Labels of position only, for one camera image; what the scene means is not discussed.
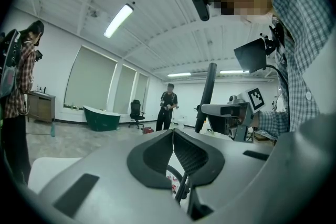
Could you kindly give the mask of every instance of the person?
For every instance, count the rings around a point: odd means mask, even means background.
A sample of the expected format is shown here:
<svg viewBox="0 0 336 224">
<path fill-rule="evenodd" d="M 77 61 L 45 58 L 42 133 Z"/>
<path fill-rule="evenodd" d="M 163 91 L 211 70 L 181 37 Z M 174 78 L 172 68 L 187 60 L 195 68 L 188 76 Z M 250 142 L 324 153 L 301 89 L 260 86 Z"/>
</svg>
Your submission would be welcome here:
<svg viewBox="0 0 336 224">
<path fill-rule="evenodd" d="M 13 176 L 20 183 L 28 182 L 31 169 L 26 140 L 27 107 L 24 94 L 28 93 L 33 85 L 34 46 L 39 45 L 43 32 L 44 24 L 39 20 L 20 32 L 21 55 L 16 83 L 6 99 L 4 108 L 3 147 Z"/>
<path fill-rule="evenodd" d="M 0 43 L 5 39 L 5 36 L 6 34 L 4 32 L 0 34 Z"/>
<path fill-rule="evenodd" d="M 285 112 L 260 111 L 254 115 L 252 127 L 278 138 L 281 133 L 295 131 L 303 122 L 315 118 L 319 108 L 302 74 L 315 60 L 335 25 L 335 14 L 328 0 L 212 0 L 222 15 L 255 18 L 273 16 L 285 32 L 283 44 L 275 51 L 276 68 Z M 239 121 L 244 119 L 244 111 Z"/>
<path fill-rule="evenodd" d="M 172 120 L 173 109 L 177 107 L 177 95 L 173 92 L 174 84 L 169 83 L 167 86 L 167 91 L 164 92 L 161 96 L 160 106 L 157 122 L 156 122 L 156 131 L 163 129 L 168 130 L 170 122 Z"/>
</svg>

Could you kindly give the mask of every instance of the plaid shirt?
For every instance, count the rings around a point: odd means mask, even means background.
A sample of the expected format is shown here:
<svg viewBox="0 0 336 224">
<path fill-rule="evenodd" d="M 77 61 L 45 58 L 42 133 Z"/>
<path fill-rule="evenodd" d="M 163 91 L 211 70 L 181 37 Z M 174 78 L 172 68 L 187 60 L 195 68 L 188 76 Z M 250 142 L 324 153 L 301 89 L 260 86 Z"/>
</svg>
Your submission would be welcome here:
<svg viewBox="0 0 336 224">
<path fill-rule="evenodd" d="M 21 58 L 19 61 L 16 83 L 13 92 L 6 100 L 4 118 L 15 118 L 26 115 L 25 93 L 29 93 L 33 85 L 33 68 L 35 64 L 35 47 L 29 37 L 22 40 Z"/>
<path fill-rule="evenodd" d="M 272 0 L 272 4 L 291 35 L 285 35 L 285 47 L 276 51 L 276 67 L 288 83 L 289 130 L 295 131 L 301 123 L 320 113 L 302 75 L 327 42 L 335 16 L 328 0 Z M 280 78 L 279 81 L 286 112 L 259 112 L 259 129 L 275 138 L 287 132 L 288 127 L 287 89 Z"/>
</svg>

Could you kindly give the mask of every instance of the hand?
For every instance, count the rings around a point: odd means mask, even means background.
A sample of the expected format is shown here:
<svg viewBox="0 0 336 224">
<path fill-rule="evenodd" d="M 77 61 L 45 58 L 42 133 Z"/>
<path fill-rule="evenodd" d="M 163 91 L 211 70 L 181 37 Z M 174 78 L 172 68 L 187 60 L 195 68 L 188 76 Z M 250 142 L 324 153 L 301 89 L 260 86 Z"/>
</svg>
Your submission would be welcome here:
<svg viewBox="0 0 336 224">
<path fill-rule="evenodd" d="M 228 125 L 230 127 L 236 127 L 237 125 L 242 124 L 245 119 L 245 115 L 246 115 L 246 108 L 239 108 L 239 115 L 236 109 L 235 111 L 231 110 L 231 116 L 233 117 L 228 119 Z"/>
<path fill-rule="evenodd" d="M 245 120 L 246 115 L 246 108 L 240 108 L 239 110 L 239 116 L 237 118 L 230 118 L 228 120 L 228 125 L 230 127 L 236 127 L 237 125 L 240 125 Z M 259 127 L 259 114 L 255 113 L 253 120 L 249 127 Z"/>
</svg>

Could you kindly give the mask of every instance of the white ceiling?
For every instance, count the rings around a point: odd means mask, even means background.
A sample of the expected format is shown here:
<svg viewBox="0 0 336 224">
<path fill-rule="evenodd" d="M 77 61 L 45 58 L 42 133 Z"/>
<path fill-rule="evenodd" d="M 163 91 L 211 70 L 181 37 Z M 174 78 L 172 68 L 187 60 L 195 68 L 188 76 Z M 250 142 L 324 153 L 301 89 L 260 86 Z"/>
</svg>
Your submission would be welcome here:
<svg viewBox="0 0 336 224">
<path fill-rule="evenodd" d="M 103 33 L 126 3 L 134 8 L 133 14 L 110 39 L 106 38 Z M 169 73 L 201 72 L 197 77 L 205 77 L 212 61 L 218 70 L 240 69 L 233 50 L 269 32 L 268 25 L 243 23 L 219 16 L 213 9 L 211 19 L 202 22 L 191 0 L 17 0 L 15 6 L 164 81 L 170 80 Z M 235 78 L 260 79 L 267 73 Z"/>
</svg>

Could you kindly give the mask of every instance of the black office chair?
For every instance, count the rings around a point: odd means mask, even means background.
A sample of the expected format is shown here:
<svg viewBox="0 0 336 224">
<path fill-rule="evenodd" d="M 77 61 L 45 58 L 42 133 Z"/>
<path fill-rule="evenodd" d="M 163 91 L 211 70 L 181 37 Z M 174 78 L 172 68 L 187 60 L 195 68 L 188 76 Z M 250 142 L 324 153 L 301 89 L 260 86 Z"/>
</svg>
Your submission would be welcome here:
<svg viewBox="0 0 336 224">
<path fill-rule="evenodd" d="M 145 117 L 143 116 L 145 114 L 145 112 L 140 112 L 140 101 L 139 100 L 133 100 L 133 102 L 131 103 L 131 114 L 130 117 L 131 119 L 135 120 L 134 122 L 131 122 L 130 125 L 128 125 L 128 128 L 131 127 L 131 125 L 136 125 L 138 127 L 138 129 L 140 128 L 139 125 L 143 124 L 139 123 L 140 120 L 144 120 Z"/>
</svg>

